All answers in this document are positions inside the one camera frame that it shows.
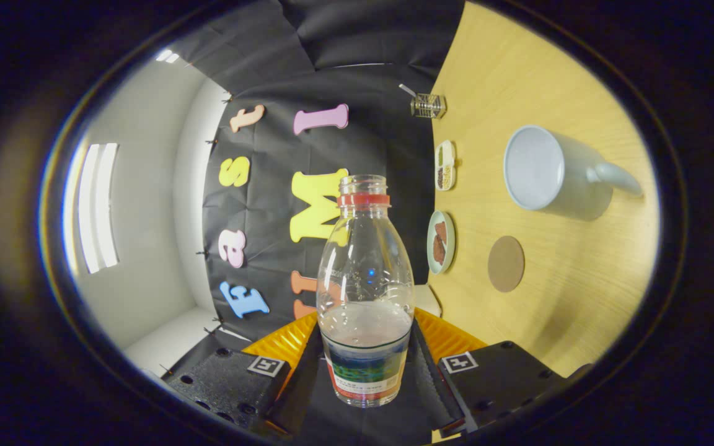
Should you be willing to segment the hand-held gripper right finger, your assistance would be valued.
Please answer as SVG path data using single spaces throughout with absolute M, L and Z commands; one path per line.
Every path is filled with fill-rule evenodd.
M 528 418 L 566 379 L 512 341 L 487 344 L 421 308 L 411 330 L 420 401 L 440 434 L 471 434 Z

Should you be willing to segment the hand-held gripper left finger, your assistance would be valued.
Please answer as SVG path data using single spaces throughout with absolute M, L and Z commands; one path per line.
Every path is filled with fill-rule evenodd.
M 301 433 L 322 353 L 313 313 L 241 349 L 216 330 L 166 372 L 165 382 L 227 426 L 289 440 Z

